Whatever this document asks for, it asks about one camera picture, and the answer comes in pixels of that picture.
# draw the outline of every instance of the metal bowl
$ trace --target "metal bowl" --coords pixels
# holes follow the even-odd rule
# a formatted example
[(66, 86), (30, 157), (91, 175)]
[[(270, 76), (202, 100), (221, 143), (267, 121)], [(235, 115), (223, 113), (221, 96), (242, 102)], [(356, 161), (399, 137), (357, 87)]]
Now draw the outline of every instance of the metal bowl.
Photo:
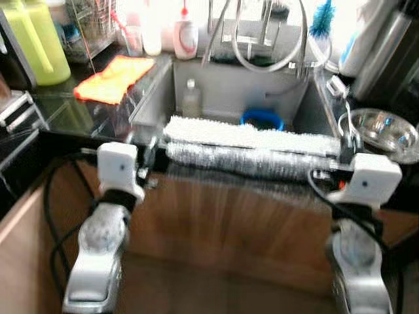
[[(419, 134), (406, 120), (386, 111), (358, 109), (351, 111), (351, 121), (368, 151), (399, 164), (419, 162)], [(338, 128), (342, 136), (349, 131), (347, 113), (340, 116)]]

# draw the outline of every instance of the green jug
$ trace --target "green jug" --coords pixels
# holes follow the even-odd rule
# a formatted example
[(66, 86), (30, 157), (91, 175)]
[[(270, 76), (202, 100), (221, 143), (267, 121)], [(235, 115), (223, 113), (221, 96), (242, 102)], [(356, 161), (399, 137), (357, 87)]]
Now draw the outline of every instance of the green jug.
[(48, 7), (42, 0), (0, 0), (10, 28), (29, 62), (38, 85), (70, 77), (70, 68)]

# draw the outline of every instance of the dish rack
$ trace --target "dish rack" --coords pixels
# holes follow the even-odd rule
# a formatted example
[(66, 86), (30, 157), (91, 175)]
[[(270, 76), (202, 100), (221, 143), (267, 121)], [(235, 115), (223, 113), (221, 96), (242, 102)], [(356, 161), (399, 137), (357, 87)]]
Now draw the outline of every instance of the dish rack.
[(68, 61), (86, 63), (115, 41), (111, 18), (116, 0), (67, 0), (67, 11), (81, 36), (63, 45)]

